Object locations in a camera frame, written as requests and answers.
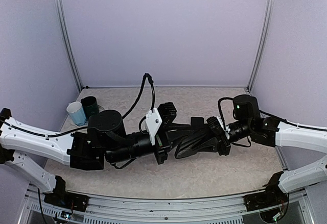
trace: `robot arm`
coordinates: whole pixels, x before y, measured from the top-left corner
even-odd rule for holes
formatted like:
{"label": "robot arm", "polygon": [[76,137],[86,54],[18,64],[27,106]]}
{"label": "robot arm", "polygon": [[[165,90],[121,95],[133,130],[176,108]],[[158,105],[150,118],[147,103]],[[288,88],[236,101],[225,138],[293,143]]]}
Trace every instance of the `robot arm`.
{"label": "robot arm", "polygon": [[[222,114],[221,118],[210,117],[207,123],[200,117],[192,117],[190,125],[173,123],[177,110],[173,103],[165,103],[147,113],[147,133],[140,131],[129,135],[121,114],[115,110],[92,116],[87,134],[62,134],[24,125],[11,117],[10,110],[3,109],[0,113],[0,163],[15,168],[47,193],[47,203],[68,208],[74,203],[74,209],[85,211],[87,196],[66,192],[61,177],[44,171],[25,152],[83,170],[103,169],[104,159],[121,169],[148,154],[154,154],[157,163],[162,164],[174,148],[177,159],[198,152],[227,156],[231,145],[248,136],[253,142],[266,146],[295,146],[327,153],[326,128],[295,125],[275,116],[261,118],[253,96],[229,99],[233,102],[236,121],[227,126]],[[122,167],[116,166],[123,161],[128,162]],[[324,180],[327,180],[327,156],[297,170],[274,174],[264,192],[245,196],[246,207],[250,211],[276,205],[277,200],[286,202],[285,193]]]}
{"label": "robot arm", "polygon": [[[303,129],[299,126],[295,127],[281,122],[278,125],[279,131],[276,132],[276,146],[299,147],[327,154],[327,132]],[[299,169],[283,172],[278,187],[283,193],[287,193],[325,180],[327,180],[327,156]]]}

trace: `mug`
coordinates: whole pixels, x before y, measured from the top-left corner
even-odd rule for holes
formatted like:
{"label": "mug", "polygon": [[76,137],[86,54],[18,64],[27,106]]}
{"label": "mug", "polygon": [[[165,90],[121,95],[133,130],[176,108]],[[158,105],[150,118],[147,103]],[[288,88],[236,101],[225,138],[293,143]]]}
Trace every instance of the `mug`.
{"label": "mug", "polygon": [[98,102],[94,96],[87,96],[81,99],[81,103],[84,109],[86,119],[89,119],[92,115],[96,115],[99,113]]}
{"label": "mug", "polygon": [[66,111],[77,126],[82,126],[86,123],[86,116],[80,102],[70,103]]}

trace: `speckled tabletop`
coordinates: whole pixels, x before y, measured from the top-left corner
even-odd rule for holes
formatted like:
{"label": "speckled tabletop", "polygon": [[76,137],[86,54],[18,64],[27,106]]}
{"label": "speckled tabletop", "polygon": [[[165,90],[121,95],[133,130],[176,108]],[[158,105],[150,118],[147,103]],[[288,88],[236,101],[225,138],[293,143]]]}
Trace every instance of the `speckled tabletop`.
{"label": "speckled tabletop", "polygon": [[[244,94],[238,88],[158,88],[156,106],[173,102],[177,108],[175,122],[189,123],[190,117],[205,119],[217,116],[217,100],[224,96]],[[105,109],[124,114],[135,101],[139,88],[84,89],[78,97],[93,95]],[[133,112],[124,120],[127,133],[138,131],[138,122],[151,106],[151,91],[144,94]],[[226,123],[233,122],[232,104],[222,103]],[[76,126],[67,118],[62,131]],[[48,160],[45,169],[66,180],[67,190],[105,196],[131,198],[195,198],[221,196],[262,189],[270,177],[281,171],[274,148],[252,144],[250,148],[232,146],[228,156],[218,153],[198,153],[185,159],[168,160],[157,165],[148,155],[118,170],[105,162],[104,170],[83,171]]]}

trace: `lavender wall panel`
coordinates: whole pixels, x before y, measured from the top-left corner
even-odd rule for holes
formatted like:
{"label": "lavender wall panel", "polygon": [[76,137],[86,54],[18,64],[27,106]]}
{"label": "lavender wall panel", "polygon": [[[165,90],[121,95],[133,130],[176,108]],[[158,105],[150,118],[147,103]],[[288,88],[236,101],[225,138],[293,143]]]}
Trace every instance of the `lavender wall panel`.
{"label": "lavender wall panel", "polygon": [[84,85],[243,86],[267,0],[63,0]]}
{"label": "lavender wall panel", "polygon": [[[77,97],[54,0],[0,0],[0,109],[58,130]],[[28,181],[0,166],[0,223],[14,223]]]}
{"label": "lavender wall panel", "polygon": [[[327,0],[275,0],[253,94],[262,110],[309,125],[327,126]],[[284,148],[290,168],[321,153]],[[327,223],[327,183],[307,188],[317,223]]]}

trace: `wire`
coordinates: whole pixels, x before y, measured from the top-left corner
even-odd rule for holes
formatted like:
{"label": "wire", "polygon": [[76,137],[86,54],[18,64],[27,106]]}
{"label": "wire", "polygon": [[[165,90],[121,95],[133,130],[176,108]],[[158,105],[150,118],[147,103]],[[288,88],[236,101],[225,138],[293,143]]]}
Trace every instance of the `wire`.
{"label": "wire", "polygon": [[283,215],[279,219],[277,219],[277,221],[280,221],[281,219],[284,218],[284,216],[286,215],[286,213],[288,211],[289,205],[290,205],[290,193],[288,193],[288,195],[287,195],[287,205],[286,205],[285,212],[283,213]]}
{"label": "wire", "polygon": [[115,169],[124,169],[124,168],[126,168],[128,165],[130,165],[132,162],[134,162],[135,159],[136,159],[136,158],[129,160],[126,164],[124,164],[124,165],[121,166],[121,167],[116,166],[116,164],[112,164],[112,166],[113,166]]}
{"label": "wire", "polygon": [[151,75],[149,75],[148,73],[145,73],[143,75],[143,78],[142,78],[142,83],[141,83],[141,87],[139,89],[137,98],[136,98],[135,102],[133,103],[133,105],[131,106],[131,108],[123,115],[123,117],[122,117],[123,119],[126,118],[128,116],[128,114],[130,114],[133,111],[133,109],[135,108],[135,106],[138,103],[139,99],[141,98],[141,95],[143,93],[143,89],[144,89],[144,85],[145,85],[146,79],[148,79],[148,82],[149,82],[149,84],[151,86],[151,93],[152,93],[151,110],[154,108],[155,92],[154,92],[153,80],[152,80]]}
{"label": "wire", "polygon": [[252,146],[252,143],[251,143],[249,137],[247,137],[247,142],[249,143],[249,145],[238,144],[238,143],[235,143],[235,142],[232,142],[232,144],[233,144],[234,146],[251,147],[251,146]]}
{"label": "wire", "polygon": [[143,123],[143,121],[145,120],[146,118],[145,118],[145,116],[143,117],[143,118],[141,118],[141,120],[139,121],[139,123],[138,123],[138,130],[142,133],[142,134],[144,134],[144,135],[148,135],[149,133],[147,132],[147,131],[143,131],[142,130],[142,123]]}
{"label": "wire", "polygon": [[231,97],[223,97],[223,98],[220,98],[218,100],[218,110],[219,110],[219,115],[221,117],[221,121],[223,122],[223,126],[224,126],[224,130],[226,131],[226,124],[225,124],[225,119],[224,119],[224,114],[223,114],[223,111],[221,109],[221,102],[224,101],[224,100],[230,100],[230,101],[233,101],[233,98]]}
{"label": "wire", "polygon": [[9,123],[1,120],[1,119],[0,119],[0,122],[4,123],[5,125],[7,125],[10,128],[14,128],[16,130],[23,131],[25,133],[28,133],[28,134],[31,134],[31,135],[34,135],[34,136],[49,137],[49,138],[63,136],[63,135],[67,135],[67,134],[75,132],[75,131],[80,131],[80,130],[83,130],[83,129],[87,129],[87,126],[84,126],[84,127],[75,128],[75,129],[72,129],[72,130],[69,130],[69,131],[66,131],[66,132],[62,132],[62,133],[59,133],[59,134],[55,134],[55,135],[45,135],[45,134],[39,134],[39,133],[36,133],[36,132],[33,132],[33,131],[25,130],[25,129],[17,127],[17,126],[13,126],[13,125],[11,125],[11,124],[9,124]]}
{"label": "wire", "polygon": [[73,207],[74,207],[74,200],[72,201],[72,207],[71,207],[71,217],[73,216],[73,213],[74,213],[74,210],[73,210]]}
{"label": "wire", "polygon": [[302,128],[302,129],[308,129],[308,130],[314,130],[314,131],[325,131],[325,132],[327,132],[327,129],[321,129],[321,128],[314,128],[314,127],[309,127],[309,126],[301,126],[301,125],[297,125],[297,124],[295,124],[295,123],[291,123],[291,122],[287,121],[287,120],[284,119],[284,118],[280,118],[280,117],[278,117],[278,116],[276,116],[276,115],[273,115],[273,114],[270,114],[270,113],[267,113],[267,112],[264,112],[264,111],[261,111],[261,110],[260,110],[260,112],[261,112],[262,114],[267,115],[267,116],[270,116],[270,117],[276,118],[276,119],[278,119],[278,120],[280,120],[280,121],[282,121],[282,122],[284,122],[284,123],[286,123],[286,124],[288,124],[288,125],[291,125],[291,126],[299,127],[299,128]]}
{"label": "wire", "polygon": [[42,219],[44,221],[45,224],[48,224],[47,221],[45,220],[45,216],[43,214],[43,210],[42,210],[42,202],[41,202],[41,195],[40,195],[40,189],[37,189],[37,193],[39,195],[39,204],[40,204],[40,210],[41,210],[41,215],[42,215]]}

